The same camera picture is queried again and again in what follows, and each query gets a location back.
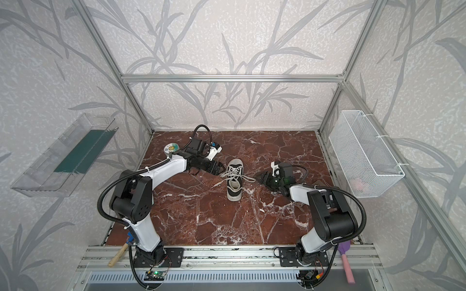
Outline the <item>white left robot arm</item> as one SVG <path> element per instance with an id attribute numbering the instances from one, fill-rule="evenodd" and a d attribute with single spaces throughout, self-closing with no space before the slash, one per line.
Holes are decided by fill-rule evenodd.
<path id="1" fill-rule="evenodd" d="M 219 151 L 221 146 L 213 141 L 210 129 L 204 124 L 198 125 L 189 142 L 165 160 L 136 172 L 122 172 L 119 179 L 110 183 L 99 196 L 99 214 L 123 225 L 130 232 L 138 258 L 152 266 L 161 264 L 166 254 L 150 218 L 154 205 L 153 190 L 192 168 L 215 176 L 225 172 L 226 167 L 214 159 Z"/>

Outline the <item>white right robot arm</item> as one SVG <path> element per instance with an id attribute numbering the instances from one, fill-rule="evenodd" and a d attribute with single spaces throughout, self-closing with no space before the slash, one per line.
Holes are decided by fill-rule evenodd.
<path id="1" fill-rule="evenodd" d="M 272 192 L 282 194 L 292 202 L 309 206 L 313 227 L 303 235 L 292 251 L 280 248 L 282 267 L 311 266 L 324 258 L 326 251 L 359 236 L 367 223 L 366 210 L 351 193 L 338 187 L 311 186 L 299 183 L 294 169 L 308 171 L 301 165 L 272 162 L 271 170 L 258 173 L 254 178 Z"/>

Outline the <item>black white canvas sneaker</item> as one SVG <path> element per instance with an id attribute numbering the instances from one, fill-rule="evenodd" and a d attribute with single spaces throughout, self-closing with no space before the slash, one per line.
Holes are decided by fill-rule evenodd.
<path id="1" fill-rule="evenodd" d="M 236 202 L 241 199 L 243 190 L 243 161 L 233 159 L 227 167 L 227 198 L 229 201 Z"/>

